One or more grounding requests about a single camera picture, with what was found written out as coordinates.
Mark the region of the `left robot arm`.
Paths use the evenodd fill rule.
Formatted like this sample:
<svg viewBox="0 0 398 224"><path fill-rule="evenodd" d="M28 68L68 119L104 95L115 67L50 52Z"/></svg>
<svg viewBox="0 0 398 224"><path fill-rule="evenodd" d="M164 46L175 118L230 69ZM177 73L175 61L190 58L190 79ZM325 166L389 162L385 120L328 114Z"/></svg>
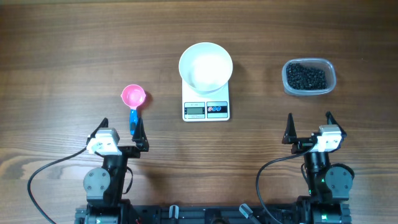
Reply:
<svg viewBox="0 0 398 224"><path fill-rule="evenodd" d="M127 166L129 159L138 159L141 152L149 150L149 143L144 131L142 118L133 122L133 146L119 146L119 134L108 126L104 118L99 126L88 136L86 148L89 153L103 158L100 168L90 170L83 180L86 191L86 208L77 210L75 223L141 223L142 219L135 211L129 199L122 195L129 192L132 184L124 190L126 172L131 172Z"/></svg>

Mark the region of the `pink scoop blue handle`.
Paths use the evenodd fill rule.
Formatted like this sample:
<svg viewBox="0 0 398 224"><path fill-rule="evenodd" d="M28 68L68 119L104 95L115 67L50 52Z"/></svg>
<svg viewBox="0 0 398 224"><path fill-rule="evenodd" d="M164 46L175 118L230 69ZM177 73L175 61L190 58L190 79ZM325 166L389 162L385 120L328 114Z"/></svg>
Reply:
<svg viewBox="0 0 398 224"><path fill-rule="evenodd" d="M138 127L138 122L140 119L137 109L145 102L146 93L141 86L132 84L123 89L121 98L123 103L130 108L129 129L131 135L133 136L136 132L136 128Z"/></svg>

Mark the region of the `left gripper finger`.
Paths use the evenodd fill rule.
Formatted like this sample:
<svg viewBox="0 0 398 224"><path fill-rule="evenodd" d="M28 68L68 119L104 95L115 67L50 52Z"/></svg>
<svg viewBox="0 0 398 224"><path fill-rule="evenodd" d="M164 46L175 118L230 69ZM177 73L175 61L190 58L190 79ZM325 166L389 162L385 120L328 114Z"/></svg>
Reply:
<svg viewBox="0 0 398 224"><path fill-rule="evenodd" d="M88 140L91 140L95 137L95 134L99 131L100 128L107 128L109 124L108 118L103 118L102 122L97 126L97 128L88 135Z"/></svg>
<svg viewBox="0 0 398 224"><path fill-rule="evenodd" d="M137 121L132 123L132 141L136 143L136 146L149 145L142 118L138 118Z"/></svg>

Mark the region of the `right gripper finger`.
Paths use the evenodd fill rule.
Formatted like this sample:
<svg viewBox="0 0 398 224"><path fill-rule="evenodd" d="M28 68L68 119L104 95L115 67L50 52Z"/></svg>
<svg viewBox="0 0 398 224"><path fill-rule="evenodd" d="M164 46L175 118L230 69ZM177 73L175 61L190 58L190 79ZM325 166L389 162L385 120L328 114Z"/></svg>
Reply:
<svg viewBox="0 0 398 224"><path fill-rule="evenodd" d="M341 136L342 137L347 137L347 133L345 132L345 130L337 123L337 121L335 120L335 118L333 117L332 113L330 111L327 111L326 114L326 121L327 124L335 124L339 127L340 131L341 131Z"/></svg>
<svg viewBox="0 0 398 224"><path fill-rule="evenodd" d="M282 144L296 144L296 143L297 143L297 133L295 130L295 123L292 113L289 113L287 118L285 133L282 138Z"/></svg>

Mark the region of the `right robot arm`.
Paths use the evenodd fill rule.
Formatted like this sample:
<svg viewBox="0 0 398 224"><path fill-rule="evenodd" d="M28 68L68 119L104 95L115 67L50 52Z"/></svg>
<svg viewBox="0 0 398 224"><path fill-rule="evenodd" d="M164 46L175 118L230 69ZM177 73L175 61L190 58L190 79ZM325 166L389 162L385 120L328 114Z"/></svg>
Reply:
<svg viewBox="0 0 398 224"><path fill-rule="evenodd" d="M337 151L346 132L330 112L326 113L326 124L310 137L297 136L293 116L287 118L282 144L292 145L294 156L303 156L303 172L309 196L299 196L293 210L295 223L352 222L349 192L353 186L354 171L347 165L330 162L329 154Z"/></svg>

